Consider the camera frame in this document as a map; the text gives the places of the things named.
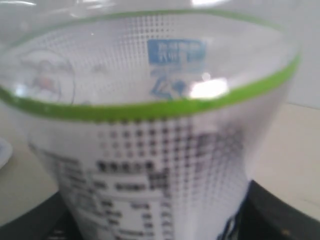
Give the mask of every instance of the blue label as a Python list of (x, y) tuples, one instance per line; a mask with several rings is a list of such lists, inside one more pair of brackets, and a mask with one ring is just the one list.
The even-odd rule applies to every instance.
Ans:
[(147, 47), (152, 65), (194, 63), (206, 56), (206, 45), (199, 40), (150, 39)]

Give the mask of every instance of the white plate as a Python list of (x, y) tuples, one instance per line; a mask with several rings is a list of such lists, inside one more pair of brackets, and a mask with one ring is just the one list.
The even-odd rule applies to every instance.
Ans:
[(12, 145), (0, 137), (0, 169), (6, 165), (11, 158), (12, 153)]

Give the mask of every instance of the cartoon illustration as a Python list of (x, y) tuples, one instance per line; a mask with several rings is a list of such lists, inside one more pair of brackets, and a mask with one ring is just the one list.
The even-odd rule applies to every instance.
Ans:
[(21, 64), (34, 71), (25, 80), (28, 95), (49, 102), (72, 104), (75, 98), (75, 73), (71, 63), (48, 49), (37, 49), (19, 56)]

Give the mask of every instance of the white table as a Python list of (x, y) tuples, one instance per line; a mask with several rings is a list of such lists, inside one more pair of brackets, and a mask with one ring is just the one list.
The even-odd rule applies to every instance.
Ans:
[[(0, 169), (0, 226), (36, 207), (57, 188), (0, 109), (0, 135), (14, 157)], [(320, 110), (284, 105), (273, 123), (254, 178), (271, 193), (320, 220)]]

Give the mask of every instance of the green stripe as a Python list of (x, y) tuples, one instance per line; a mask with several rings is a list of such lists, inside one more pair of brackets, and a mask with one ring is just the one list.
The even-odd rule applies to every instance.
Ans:
[[(63, 25), (47, 28), (45, 31), (52, 31), (57, 27), (66, 27), (71, 24), (81, 24), (95, 22), (99, 20), (110, 20), (116, 18), (137, 17), (142, 15), (157, 15), (157, 14), (210, 14), (221, 16), (224, 18), (246, 21), (254, 24), (278, 28), (264, 21), (251, 16), (242, 15), (239, 13), (227, 12), (216, 9), (188, 9), (188, 10), (162, 10), (162, 11), (142, 11), (142, 12), (127, 12), (115, 13), (105, 16), (93, 17), (90, 19), (81, 19), (74, 22), (68, 22)], [(34, 38), (36, 34), (29, 35), (13, 43), (10, 48), (16, 47), (25, 41)], [(31, 98), (21, 98), (13, 95), (7, 90), (0, 87), (0, 99), (5, 103), (16, 107), (24, 112), (53, 119), (61, 119), (68, 121), (84, 121), (84, 122), (118, 122), (118, 121), (136, 121), (145, 119), (158, 119), (166, 117), (178, 117), (190, 115), (194, 113), (204, 112), (208, 110), (219, 109), (228, 105), (243, 102), (250, 98), (257, 97), (262, 94), (279, 87), (281, 84), (289, 80), (295, 73), (300, 61), (300, 56), (295, 59), (282, 70), (261, 78), (250, 84), (231, 89), (230, 92), (220, 98), (214, 99), (178, 99), (173, 101), (151, 102), (141, 104), (128, 105), (65, 105), (57, 103), (47, 103)]]

